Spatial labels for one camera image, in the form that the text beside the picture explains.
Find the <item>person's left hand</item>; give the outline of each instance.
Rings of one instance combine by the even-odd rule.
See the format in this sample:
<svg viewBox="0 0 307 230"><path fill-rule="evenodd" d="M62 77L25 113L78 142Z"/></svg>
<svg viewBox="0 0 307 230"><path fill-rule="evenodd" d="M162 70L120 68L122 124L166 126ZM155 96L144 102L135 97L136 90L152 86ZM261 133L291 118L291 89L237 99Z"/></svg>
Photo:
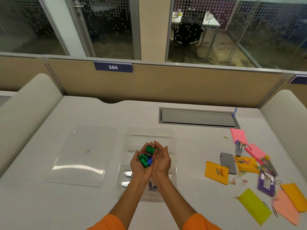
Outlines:
<svg viewBox="0 0 307 230"><path fill-rule="evenodd" d="M144 144L144 146L142 147L142 149L140 151L136 151L131 162L131 170L132 170L132 174L133 174L133 178L137 178L140 182L143 182L144 184L148 184L150 178L151 178L151 174L153 171L153 164L155 161L155 154L156 154L156 150L154 151L154 154L152 156L153 162L151 164L151 166L148 166L147 168L144 168L142 163L140 163L139 160L139 155L144 154L145 153L145 149L147 146L151 146L151 147L155 147L155 145L153 144L153 142L150 143L146 143Z"/></svg>

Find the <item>gray notebook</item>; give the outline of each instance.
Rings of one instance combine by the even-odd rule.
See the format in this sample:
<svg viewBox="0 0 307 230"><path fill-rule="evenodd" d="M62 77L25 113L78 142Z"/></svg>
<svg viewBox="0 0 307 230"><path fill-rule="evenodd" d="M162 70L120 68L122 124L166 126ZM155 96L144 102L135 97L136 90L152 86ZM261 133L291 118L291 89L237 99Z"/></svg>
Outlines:
<svg viewBox="0 0 307 230"><path fill-rule="evenodd" d="M227 167L229 169L229 174L237 174L237 169L232 154L221 152L220 159L221 166Z"/></svg>

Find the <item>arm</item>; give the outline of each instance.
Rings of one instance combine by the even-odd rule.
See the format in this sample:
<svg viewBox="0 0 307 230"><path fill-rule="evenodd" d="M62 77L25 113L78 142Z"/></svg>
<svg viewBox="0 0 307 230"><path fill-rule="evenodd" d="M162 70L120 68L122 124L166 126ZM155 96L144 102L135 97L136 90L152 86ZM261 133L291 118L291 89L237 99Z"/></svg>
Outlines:
<svg viewBox="0 0 307 230"><path fill-rule="evenodd" d="M88 230L125 230L129 228L136 207L152 174L153 166L144 168L138 159L138 156L145 152L148 145L154 147L152 142L146 143L140 151L137 150L134 154L130 162L133 177L121 198L109 212L109 215L106 215Z"/></svg>
<svg viewBox="0 0 307 230"><path fill-rule="evenodd" d="M178 228L183 230L220 229L202 215L197 214L174 187L168 176L168 171L171 167L171 158L167 151L168 147L163 147L156 141L154 144L156 158L152 177Z"/></svg>

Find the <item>person's right hand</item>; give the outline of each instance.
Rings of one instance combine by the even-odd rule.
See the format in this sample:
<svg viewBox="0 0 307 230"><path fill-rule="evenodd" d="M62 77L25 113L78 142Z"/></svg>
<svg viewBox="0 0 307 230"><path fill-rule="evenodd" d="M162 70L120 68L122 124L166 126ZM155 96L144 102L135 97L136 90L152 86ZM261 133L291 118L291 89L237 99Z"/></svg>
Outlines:
<svg viewBox="0 0 307 230"><path fill-rule="evenodd" d="M158 183L160 179L169 177L169 169L171 167L171 158L167 151L168 146L163 147L159 142L154 141L156 148L156 158L153 164L152 178L155 183Z"/></svg>

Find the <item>table leg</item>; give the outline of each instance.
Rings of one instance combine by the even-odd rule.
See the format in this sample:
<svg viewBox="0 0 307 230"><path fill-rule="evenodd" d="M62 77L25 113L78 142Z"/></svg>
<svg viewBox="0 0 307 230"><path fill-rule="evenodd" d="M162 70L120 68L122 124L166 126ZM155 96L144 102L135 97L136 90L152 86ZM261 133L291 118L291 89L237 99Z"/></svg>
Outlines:
<svg viewBox="0 0 307 230"><path fill-rule="evenodd" d="M211 50L212 50L212 48L213 48L213 43L214 43L214 41L215 41L215 38L216 38L216 36L217 36L218 31L219 31L219 27L218 27L217 29L215 29L215 31L214 31L214 35L213 35L213 38L212 38L212 41L211 41L211 44L210 44L208 53L207 53L207 55L206 55L206 59L208 59L209 56L210 56Z"/></svg>
<svg viewBox="0 0 307 230"><path fill-rule="evenodd" d="M204 33L203 33L203 37L201 39L201 46L203 45L204 39L205 39L205 35L207 33L208 27L205 28Z"/></svg>

